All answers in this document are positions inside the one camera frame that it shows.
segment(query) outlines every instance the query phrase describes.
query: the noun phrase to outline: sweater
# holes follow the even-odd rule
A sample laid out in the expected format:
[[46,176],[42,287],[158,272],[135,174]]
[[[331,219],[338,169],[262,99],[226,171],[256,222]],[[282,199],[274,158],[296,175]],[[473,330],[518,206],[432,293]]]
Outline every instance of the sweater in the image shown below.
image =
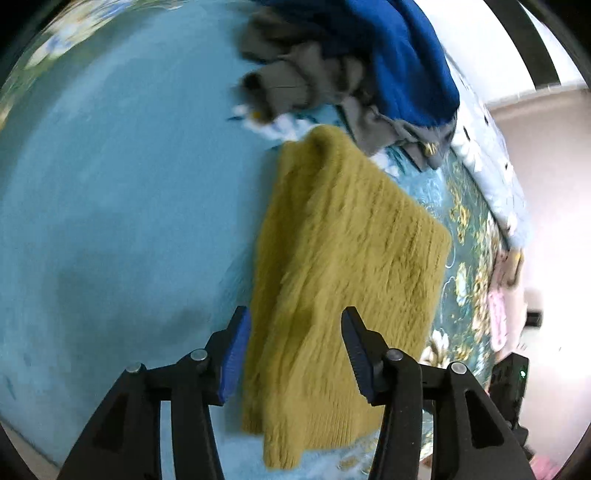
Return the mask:
[[243,429],[264,461],[293,468],[305,449],[375,431],[383,409],[359,394],[340,334],[356,306],[368,328],[418,358],[451,239],[336,127],[286,142],[258,238]]

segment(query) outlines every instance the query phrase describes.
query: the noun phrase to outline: blue gripper pad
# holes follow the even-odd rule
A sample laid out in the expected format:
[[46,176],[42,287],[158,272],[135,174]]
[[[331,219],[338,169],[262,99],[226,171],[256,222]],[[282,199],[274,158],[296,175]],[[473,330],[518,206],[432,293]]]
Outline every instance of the blue gripper pad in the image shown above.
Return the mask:
[[343,310],[340,329],[359,392],[373,404],[381,390],[376,381],[381,376],[388,345],[379,333],[365,327],[355,307]]
[[372,365],[369,361],[368,356],[363,350],[361,344],[361,338],[359,337],[354,325],[350,313],[347,310],[343,311],[340,321],[340,330],[345,341],[345,348],[349,355],[349,361],[353,367],[353,373],[355,374],[355,380],[359,387],[359,392],[367,398],[367,401],[371,403],[374,399],[374,389],[372,388]]
[[246,307],[238,307],[234,312],[228,331],[233,333],[220,366],[220,382],[217,396],[222,403],[236,391],[248,339],[251,335],[251,312]]

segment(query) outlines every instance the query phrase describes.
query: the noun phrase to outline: clothing pile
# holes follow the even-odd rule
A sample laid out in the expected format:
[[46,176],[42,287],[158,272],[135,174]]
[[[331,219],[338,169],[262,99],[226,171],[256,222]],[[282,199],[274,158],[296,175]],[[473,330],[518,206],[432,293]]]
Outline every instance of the clothing pile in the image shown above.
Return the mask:
[[243,427],[264,461],[346,446],[379,428],[340,332],[355,306],[388,345],[418,359],[441,294],[447,229],[340,128],[286,142],[256,252]]
[[438,168],[459,93],[433,27],[413,0],[259,0],[242,54],[266,63],[242,86],[262,121],[339,105],[367,155],[400,146]]

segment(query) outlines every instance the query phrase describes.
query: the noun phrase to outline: blue cloth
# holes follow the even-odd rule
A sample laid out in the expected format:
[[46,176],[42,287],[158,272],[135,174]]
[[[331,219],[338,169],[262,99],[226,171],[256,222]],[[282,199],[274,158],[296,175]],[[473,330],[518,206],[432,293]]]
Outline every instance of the blue cloth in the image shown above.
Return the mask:
[[459,93],[433,26],[413,0],[259,3],[323,33],[325,56],[366,57],[374,71],[380,113],[420,127],[452,120],[460,105]]

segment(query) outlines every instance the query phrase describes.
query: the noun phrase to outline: black electronic device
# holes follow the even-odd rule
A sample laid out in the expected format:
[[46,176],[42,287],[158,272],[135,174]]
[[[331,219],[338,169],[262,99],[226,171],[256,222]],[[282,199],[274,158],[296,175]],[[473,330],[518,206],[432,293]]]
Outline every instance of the black electronic device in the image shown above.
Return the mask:
[[529,366],[530,361],[526,357],[512,353],[492,369],[488,391],[491,400],[512,429],[518,427]]

